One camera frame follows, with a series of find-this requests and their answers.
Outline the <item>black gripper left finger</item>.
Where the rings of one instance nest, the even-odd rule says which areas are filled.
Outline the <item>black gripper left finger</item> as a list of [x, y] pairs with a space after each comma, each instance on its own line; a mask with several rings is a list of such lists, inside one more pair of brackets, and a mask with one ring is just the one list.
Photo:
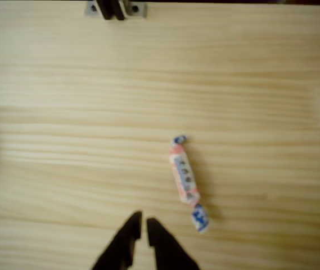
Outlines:
[[135, 211], [120, 227], [92, 269], [128, 269], [133, 264], [134, 248], [141, 238], [142, 212]]

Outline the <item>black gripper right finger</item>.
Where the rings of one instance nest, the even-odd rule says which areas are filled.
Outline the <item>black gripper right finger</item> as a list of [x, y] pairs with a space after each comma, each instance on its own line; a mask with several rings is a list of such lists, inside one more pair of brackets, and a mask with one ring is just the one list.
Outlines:
[[147, 223], [148, 244], [154, 249], [156, 269], [200, 269], [176, 238], [156, 219]]

